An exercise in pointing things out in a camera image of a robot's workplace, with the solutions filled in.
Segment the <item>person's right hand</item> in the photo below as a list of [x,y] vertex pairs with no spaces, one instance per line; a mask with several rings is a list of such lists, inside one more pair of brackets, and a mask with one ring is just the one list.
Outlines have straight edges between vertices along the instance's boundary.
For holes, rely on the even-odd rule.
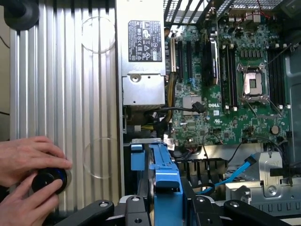
[[2,226],[40,226],[46,217],[58,206],[55,193],[63,184],[57,179],[46,187],[26,196],[36,173],[26,178],[0,203],[0,224]]

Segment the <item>person's left hand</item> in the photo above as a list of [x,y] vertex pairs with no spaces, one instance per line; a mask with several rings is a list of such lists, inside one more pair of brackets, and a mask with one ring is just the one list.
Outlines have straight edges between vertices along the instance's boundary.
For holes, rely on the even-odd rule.
[[30,137],[0,143],[0,185],[11,187],[26,175],[44,168],[70,169],[72,163],[48,137]]

